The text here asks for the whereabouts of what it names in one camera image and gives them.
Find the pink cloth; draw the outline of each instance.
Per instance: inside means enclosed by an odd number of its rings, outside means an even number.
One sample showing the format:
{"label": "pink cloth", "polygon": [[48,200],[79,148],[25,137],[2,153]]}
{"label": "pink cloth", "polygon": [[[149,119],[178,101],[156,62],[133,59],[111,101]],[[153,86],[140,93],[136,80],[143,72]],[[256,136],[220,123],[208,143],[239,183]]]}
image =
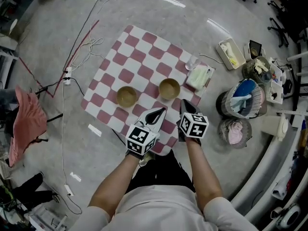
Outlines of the pink cloth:
{"label": "pink cloth", "polygon": [[9,161],[12,167],[21,160],[29,144],[47,130],[47,116],[35,93],[27,93],[19,86],[15,88],[19,110],[13,125]]}

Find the checkered tablecloth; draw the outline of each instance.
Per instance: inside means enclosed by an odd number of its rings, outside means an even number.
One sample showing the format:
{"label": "checkered tablecloth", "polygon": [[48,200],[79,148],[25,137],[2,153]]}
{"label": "checkered tablecloth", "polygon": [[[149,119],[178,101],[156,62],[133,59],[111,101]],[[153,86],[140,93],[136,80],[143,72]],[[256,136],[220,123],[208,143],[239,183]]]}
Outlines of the checkered tablecloth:
{"label": "checkered tablecloth", "polygon": [[[180,119],[181,99],[197,105],[203,94],[194,93],[194,89],[185,84],[188,73],[185,63],[190,57],[191,54],[163,38],[136,26],[127,26],[95,74],[81,106],[124,136],[143,111],[165,107],[167,114],[153,150],[167,154],[178,140],[176,122]],[[174,100],[167,101],[159,95],[158,86],[165,78],[173,78],[181,85],[180,94]],[[116,92],[123,86],[131,86],[137,92],[138,101],[131,108],[117,104]]]}

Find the gray floor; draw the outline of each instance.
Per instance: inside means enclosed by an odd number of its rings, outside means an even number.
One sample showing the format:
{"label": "gray floor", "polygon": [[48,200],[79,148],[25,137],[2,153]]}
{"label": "gray floor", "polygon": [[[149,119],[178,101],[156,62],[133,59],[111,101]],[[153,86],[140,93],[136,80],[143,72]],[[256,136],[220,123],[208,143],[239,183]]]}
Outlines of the gray floor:
{"label": "gray floor", "polygon": [[[90,29],[91,23],[99,19],[92,31],[92,37],[104,37],[104,43],[94,47],[93,51],[103,56],[129,24],[157,34],[195,55],[205,53],[219,60],[215,46],[228,37],[233,37],[240,49],[243,49],[250,39],[260,42],[267,56],[278,59],[285,59],[296,53],[291,40],[289,48],[278,48],[277,35],[267,30],[270,26],[269,18],[275,17],[275,11],[267,5],[270,0],[257,0],[257,4],[252,0],[178,0],[186,5],[185,8],[162,0],[110,0],[98,13],[104,1],[98,1],[77,41],[79,44]],[[35,8],[35,13],[25,30],[25,34],[28,35],[19,46],[19,56],[42,85],[59,80],[73,42],[94,3],[94,0],[34,2],[39,6]],[[226,34],[218,27],[212,26],[208,22],[209,19],[229,33]],[[85,47],[80,59],[86,52]],[[219,139],[217,126],[221,118],[215,109],[215,100],[220,93],[235,85],[242,78],[242,74],[240,69],[230,72],[223,64],[208,58],[203,60],[215,67],[216,71],[199,104],[211,124],[202,145],[225,196],[230,197],[253,170],[254,164],[264,153],[269,137],[260,132],[261,118],[257,118],[251,120],[253,137],[246,148],[235,150]],[[78,80],[84,91],[101,62],[100,56],[92,56],[73,72],[73,77]],[[10,87],[16,84],[25,90],[38,88],[36,81],[20,61],[16,63],[12,72]],[[82,95],[74,82],[65,87],[64,99],[64,168],[67,182],[75,194],[72,199],[85,208],[98,184],[123,159],[125,148],[107,126],[82,110]],[[41,97],[40,102],[49,117],[61,113],[61,86],[54,98],[45,95]],[[88,129],[89,124],[102,131],[102,137],[91,132]],[[13,179],[17,185],[42,171],[45,182],[63,196],[66,195],[62,171],[61,127],[61,119],[48,124],[50,141],[27,149],[23,160],[25,167],[19,164],[13,172]],[[174,152],[184,169],[191,175],[187,151],[183,144],[177,143]],[[72,178],[69,175],[71,172],[79,175],[81,182]],[[71,214],[64,204],[50,205],[56,212],[69,216],[69,225],[76,220],[77,216]]]}

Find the bowl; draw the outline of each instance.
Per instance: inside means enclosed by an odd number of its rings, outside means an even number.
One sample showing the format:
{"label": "bowl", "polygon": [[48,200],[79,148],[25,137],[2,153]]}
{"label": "bowl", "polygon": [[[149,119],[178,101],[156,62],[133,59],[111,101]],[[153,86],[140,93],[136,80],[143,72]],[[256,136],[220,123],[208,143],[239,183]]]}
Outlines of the bowl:
{"label": "bowl", "polygon": [[175,79],[164,79],[159,84],[159,94],[167,100],[176,98],[180,93],[180,85]]}
{"label": "bowl", "polygon": [[137,93],[133,87],[121,87],[116,93],[117,103],[125,108],[133,106],[137,101]]}

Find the desk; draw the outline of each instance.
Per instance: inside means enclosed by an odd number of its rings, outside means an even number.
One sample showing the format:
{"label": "desk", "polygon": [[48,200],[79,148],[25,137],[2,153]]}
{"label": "desk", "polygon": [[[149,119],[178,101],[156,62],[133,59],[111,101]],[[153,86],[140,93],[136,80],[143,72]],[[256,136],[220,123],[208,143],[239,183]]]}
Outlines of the desk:
{"label": "desk", "polygon": [[[185,63],[191,56],[163,38],[136,26],[127,26],[103,60],[81,106],[124,136],[143,111],[165,107],[167,114],[159,132],[160,140],[153,150],[166,155],[178,140],[176,122],[180,119],[181,99],[197,105],[205,91],[204,88],[195,93],[185,84],[188,74]],[[160,97],[158,86],[165,78],[173,78],[180,84],[176,99],[167,101]],[[116,92],[123,86],[131,86],[137,92],[138,101],[131,108],[117,104]]]}

